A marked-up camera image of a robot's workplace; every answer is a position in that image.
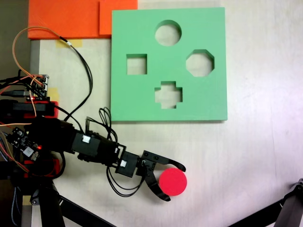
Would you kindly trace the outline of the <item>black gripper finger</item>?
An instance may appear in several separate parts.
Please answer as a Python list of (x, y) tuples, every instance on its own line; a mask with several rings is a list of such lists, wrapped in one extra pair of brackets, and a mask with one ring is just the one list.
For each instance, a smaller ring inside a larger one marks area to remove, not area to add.
[(149, 160), (154, 163), (159, 163), (161, 165), (173, 165), (177, 169), (181, 170), (182, 172), (186, 172), (186, 168), (183, 164), (181, 164), (175, 160), (151, 153), (146, 150), (143, 152), (143, 159)]
[(153, 173), (153, 170), (149, 167), (146, 167), (145, 170), (146, 174), (145, 174), (145, 182), (148, 185), (149, 189), (161, 200), (163, 201), (171, 201), (171, 198), (165, 194), (162, 189), (160, 188), (156, 177)]

